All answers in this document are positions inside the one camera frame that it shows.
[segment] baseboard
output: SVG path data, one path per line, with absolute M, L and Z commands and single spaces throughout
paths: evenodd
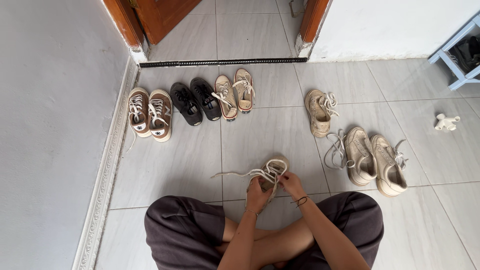
M 245 65 L 245 64 L 277 64 L 277 63 L 301 63 L 307 58 L 253 58 L 253 59 L 227 59 L 227 60 L 193 60 L 193 61 L 161 61 L 140 63 L 141 68 L 147 67 L 186 67 L 186 66 L 209 66 L 209 65 Z
M 127 123 L 128 93 L 133 88 L 137 73 L 138 66 L 129 57 L 72 270 L 93 270 L 95 267 Z

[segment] dark gray pants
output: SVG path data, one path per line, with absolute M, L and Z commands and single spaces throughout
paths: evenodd
M 317 206 L 352 241 L 371 268 L 384 234 L 382 211 L 375 200 L 363 193 L 344 192 Z M 159 270 L 217 269 L 222 257 L 214 246 L 222 243 L 224 228 L 222 206 L 188 197 L 162 197 L 145 214 L 146 241 Z M 315 243 L 284 269 L 330 267 Z

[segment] hand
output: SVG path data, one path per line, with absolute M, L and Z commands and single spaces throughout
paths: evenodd
M 261 176 L 255 176 L 250 181 L 250 187 L 247 192 L 247 207 L 245 208 L 257 213 L 262 210 L 262 207 L 267 202 L 268 197 L 270 197 L 273 192 L 273 188 L 270 188 L 264 193 L 259 182 L 265 182 L 265 179 L 261 178 Z
M 300 178 L 292 172 L 285 172 L 283 175 L 280 175 L 278 182 L 283 191 L 288 192 L 294 201 L 307 195 L 301 186 Z

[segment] threshold strip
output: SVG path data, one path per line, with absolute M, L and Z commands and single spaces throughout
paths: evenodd
M 245 64 L 277 64 L 277 63 L 303 63 L 308 58 L 254 58 L 254 59 L 229 59 L 229 60 L 188 60 L 188 61 L 162 61 L 140 63 L 141 68 L 147 67 L 185 67 L 185 66 L 211 66 L 211 65 L 245 65 Z

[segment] low-top sneaker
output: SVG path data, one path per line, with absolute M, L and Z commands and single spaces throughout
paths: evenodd
M 402 173 L 399 161 L 406 161 L 397 148 L 392 148 L 387 139 L 382 135 L 371 137 L 373 155 L 377 161 L 377 187 L 378 191 L 387 197 L 395 197 L 407 189 L 407 182 Z
M 174 83 L 170 89 L 170 96 L 173 105 L 183 115 L 189 125 L 200 125 L 202 123 L 202 113 L 197 101 L 186 85 L 183 83 Z
M 240 177 L 251 175 L 252 177 L 250 178 L 247 191 L 250 189 L 250 184 L 252 183 L 252 179 L 256 176 L 261 176 L 263 179 L 265 179 L 264 182 L 260 183 L 260 187 L 262 188 L 263 192 L 267 192 L 270 188 L 273 188 L 272 194 L 270 197 L 267 199 L 265 202 L 264 206 L 260 210 L 259 213 L 261 213 L 265 207 L 270 203 L 270 201 L 275 197 L 276 191 L 278 189 L 278 176 L 283 175 L 286 171 L 288 171 L 288 168 L 290 167 L 290 164 L 288 162 L 288 159 L 284 156 L 273 156 L 265 164 L 262 166 L 261 169 L 253 169 L 249 171 L 248 173 L 245 174 L 239 174 L 237 172 L 225 172 L 225 173 L 217 173 L 212 178 L 221 176 L 221 175 L 228 175 L 228 174 L 234 174 Z M 245 206 L 247 206 L 247 196 L 245 194 Z
M 250 73 L 245 69 L 238 69 L 233 78 L 233 87 L 235 87 L 237 92 L 238 109 L 242 113 L 252 111 L 255 90 L 253 89 L 253 79 Z
M 151 135 L 148 126 L 148 93 L 145 89 L 137 87 L 132 89 L 128 94 L 128 122 L 133 131 L 133 142 L 132 146 L 127 150 L 133 147 L 137 135 L 140 137 L 148 137 Z
M 222 111 L 218 105 L 217 99 L 212 96 L 212 87 L 202 78 L 193 78 L 190 82 L 190 90 L 202 105 L 205 116 L 210 121 L 220 119 Z
M 227 76 L 220 75 L 215 80 L 215 93 L 212 93 L 212 95 L 220 102 L 222 116 L 229 122 L 235 120 L 238 115 L 237 103 L 233 92 L 232 83 Z
M 148 123 L 153 138 L 166 142 L 172 135 L 172 100 L 163 90 L 157 89 L 150 94 L 148 102 Z
M 305 107 L 307 108 L 310 119 L 310 131 L 315 137 L 325 137 L 330 130 L 330 120 L 332 115 L 338 113 L 332 108 L 336 106 L 334 94 L 324 94 L 318 89 L 310 90 L 305 96 Z
M 365 130 L 359 126 L 350 129 L 345 137 L 345 153 L 354 164 L 348 168 L 350 181 L 357 186 L 364 186 L 377 177 L 377 162 L 372 151 L 372 144 Z

